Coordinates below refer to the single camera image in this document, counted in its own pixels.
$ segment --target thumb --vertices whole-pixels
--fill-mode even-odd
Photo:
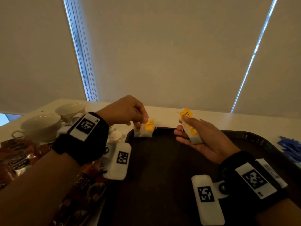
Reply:
[[[140,123],[146,123],[148,121],[148,119],[145,118],[143,115],[135,112],[134,117],[133,117],[133,121],[138,121]]]
[[[197,120],[197,119],[195,119],[195,118],[189,118],[189,117],[187,117],[187,116],[183,116],[183,120],[184,120],[187,124],[189,124],[190,126],[193,126],[195,129],[198,130],[198,128],[199,128],[199,123],[200,123],[199,120]]]

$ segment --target white cup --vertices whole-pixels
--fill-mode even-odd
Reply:
[[[61,128],[61,117],[58,114],[41,114],[24,121],[20,128],[21,131],[14,131],[13,138],[25,138],[40,142],[51,142],[56,139],[56,133]]]
[[[63,122],[69,122],[76,114],[84,113],[86,106],[80,102],[74,102],[57,107],[55,113],[61,116]]]

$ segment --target hand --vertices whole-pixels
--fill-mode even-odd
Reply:
[[[204,120],[188,118],[187,116],[184,116],[183,119],[187,124],[198,131],[203,143],[192,145],[188,136],[183,133],[181,125],[178,125],[177,129],[174,130],[174,134],[178,136],[176,140],[193,147],[210,161],[221,164],[226,158],[240,151],[239,148],[213,124]]]
[[[149,118],[143,104],[131,95],[120,98],[96,113],[109,126],[113,124],[131,125],[131,121],[133,121],[135,126],[139,126],[139,122],[146,123]]]

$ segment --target white roller shade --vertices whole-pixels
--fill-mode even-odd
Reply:
[[[234,112],[301,118],[301,0],[278,0]]]
[[[99,98],[230,112],[272,0],[80,0]]]
[[[0,112],[85,100],[63,0],[0,0]]]

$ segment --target black wristband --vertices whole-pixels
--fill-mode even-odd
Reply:
[[[52,146],[58,154],[69,154],[80,166],[99,159],[105,152],[109,126],[90,112],[79,118]]]
[[[230,197],[247,214],[256,214],[288,196],[279,183],[248,152],[238,152],[219,166]]]

